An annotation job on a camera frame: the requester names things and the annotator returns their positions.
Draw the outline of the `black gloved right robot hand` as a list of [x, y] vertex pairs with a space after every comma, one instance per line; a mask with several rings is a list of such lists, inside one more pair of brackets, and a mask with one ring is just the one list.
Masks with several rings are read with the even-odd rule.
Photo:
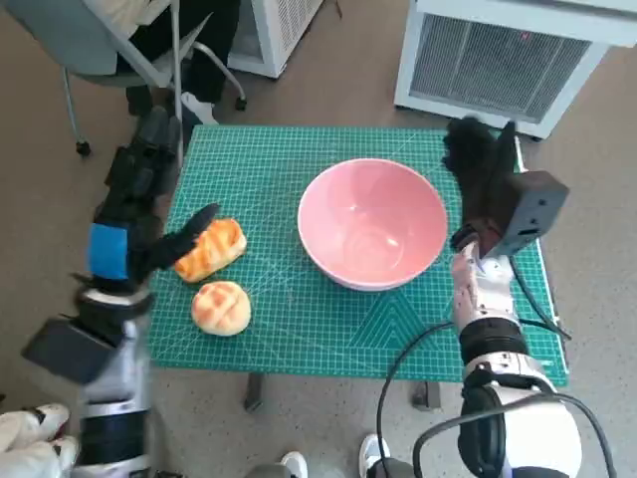
[[443, 163], [459, 187], [462, 202], [459, 241], [475, 240], [480, 256], [488, 256], [502, 238], [503, 228], [497, 224], [492, 207], [505, 178], [516, 164], [515, 137], [517, 123], [507, 122], [499, 135], [475, 117], [452, 119], [446, 129]]

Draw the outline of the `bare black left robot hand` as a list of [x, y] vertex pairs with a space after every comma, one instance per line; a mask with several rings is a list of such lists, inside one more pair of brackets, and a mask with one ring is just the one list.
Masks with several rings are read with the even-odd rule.
[[163, 234], [156, 200], [169, 192], [178, 173], [180, 120], [154, 107], [140, 120], [131, 142], [116, 150], [90, 228], [90, 283], [103, 291], [138, 290], [155, 270], [172, 267], [194, 250], [219, 206], [198, 210], [181, 229]]

